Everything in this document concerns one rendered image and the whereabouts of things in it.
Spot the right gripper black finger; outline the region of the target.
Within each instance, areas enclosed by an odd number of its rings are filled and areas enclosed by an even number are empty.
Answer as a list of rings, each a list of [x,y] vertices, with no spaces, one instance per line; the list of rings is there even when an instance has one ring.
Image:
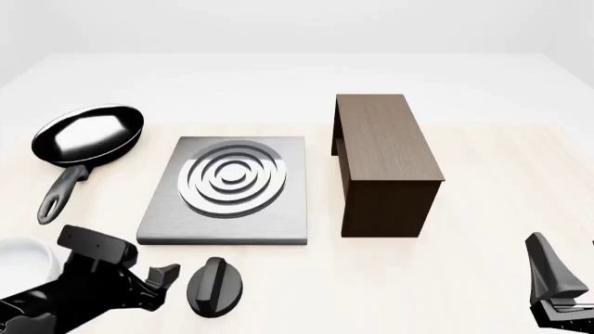
[[[525,241],[531,272],[530,305],[542,300],[570,300],[589,288],[561,261],[541,233],[532,233]]]

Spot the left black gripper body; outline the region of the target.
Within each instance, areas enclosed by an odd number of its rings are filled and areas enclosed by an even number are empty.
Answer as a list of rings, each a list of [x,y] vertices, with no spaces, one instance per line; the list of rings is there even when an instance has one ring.
[[[163,269],[159,267],[151,267],[148,278],[141,280],[121,264],[73,252],[59,280],[70,296],[106,310],[156,311],[163,305]]]

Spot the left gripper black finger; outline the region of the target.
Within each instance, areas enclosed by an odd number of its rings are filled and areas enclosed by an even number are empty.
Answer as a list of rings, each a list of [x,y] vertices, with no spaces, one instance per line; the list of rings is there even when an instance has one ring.
[[[168,289],[177,280],[181,265],[173,263],[164,267],[150,267],[145,282],[153,289]]]

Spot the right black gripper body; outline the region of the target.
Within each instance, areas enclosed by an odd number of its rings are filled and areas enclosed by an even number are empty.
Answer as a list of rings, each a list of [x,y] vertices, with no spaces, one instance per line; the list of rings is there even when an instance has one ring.
[[[530,297],[530,311],[540,328],[594,329],[594,303]]]

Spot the round black stove knob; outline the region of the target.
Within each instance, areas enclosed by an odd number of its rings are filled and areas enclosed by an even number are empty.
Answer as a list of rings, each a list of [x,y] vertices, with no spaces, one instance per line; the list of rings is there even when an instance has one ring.
[[[187,302],[192,311],[216,318],[232,311],[243,292],[242,277],[224,258],[212,257],[192,275],[187,284]]]

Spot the flat silver-black stove plate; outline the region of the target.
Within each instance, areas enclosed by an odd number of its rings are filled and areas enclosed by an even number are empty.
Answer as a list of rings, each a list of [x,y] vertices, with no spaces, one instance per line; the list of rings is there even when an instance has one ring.
[[[304,245],[301,136],[182,136],[136,232],[144,245]]]

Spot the left flat plate on stalk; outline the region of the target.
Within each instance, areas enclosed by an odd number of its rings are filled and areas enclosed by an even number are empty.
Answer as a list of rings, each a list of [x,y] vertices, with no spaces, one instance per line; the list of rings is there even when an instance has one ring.
[[[74,225],[64,225],[57,244],[73,253],[123,266],[126,269],[135,266],[138,258],[138,251],[134,244]]]

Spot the white bowl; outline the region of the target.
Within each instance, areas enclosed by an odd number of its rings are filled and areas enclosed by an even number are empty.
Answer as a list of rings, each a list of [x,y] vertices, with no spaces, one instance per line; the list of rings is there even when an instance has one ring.
[[[61,274],[54,252],[35,238],[0,240],[0,300],[56,280]]]

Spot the black frying pan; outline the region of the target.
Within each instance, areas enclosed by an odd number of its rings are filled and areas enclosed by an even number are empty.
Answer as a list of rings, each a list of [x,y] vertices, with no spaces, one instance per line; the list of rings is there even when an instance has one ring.
[[[116,161],[132,149],[145,124],[140,110],[107,104],[73,110],[49,122],[32,139],[32,152],[64,171],[47,191],[37,213],[40,225],[63,211],[76,183],[97,166]]]

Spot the dark brown wooden cabinet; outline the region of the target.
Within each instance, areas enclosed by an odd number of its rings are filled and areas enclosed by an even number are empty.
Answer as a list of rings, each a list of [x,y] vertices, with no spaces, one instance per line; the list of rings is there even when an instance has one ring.
[[[445,177],[401,94],[338,94],[331,138],[345,238],[415,238]]]

